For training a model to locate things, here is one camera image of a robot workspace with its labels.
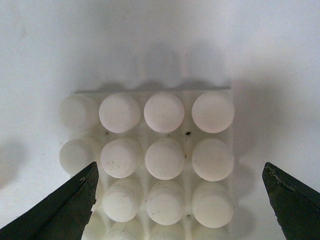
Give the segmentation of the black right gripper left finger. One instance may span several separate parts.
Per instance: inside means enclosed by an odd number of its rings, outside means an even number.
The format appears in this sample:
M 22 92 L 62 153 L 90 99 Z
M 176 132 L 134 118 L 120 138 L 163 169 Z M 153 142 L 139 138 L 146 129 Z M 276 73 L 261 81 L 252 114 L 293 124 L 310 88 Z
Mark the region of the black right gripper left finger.
M 99 172 L 90 163 L 0 230 L 2 240 L 80 240 L 96 203 Z

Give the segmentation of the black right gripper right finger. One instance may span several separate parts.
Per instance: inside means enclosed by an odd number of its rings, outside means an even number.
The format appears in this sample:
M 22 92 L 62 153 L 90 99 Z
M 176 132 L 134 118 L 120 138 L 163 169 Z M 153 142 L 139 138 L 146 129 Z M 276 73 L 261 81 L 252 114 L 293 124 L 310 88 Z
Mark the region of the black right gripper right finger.
M 320 193 L 270 162 L 262 172 L 269 202 L 287 240 L 320 238 Z

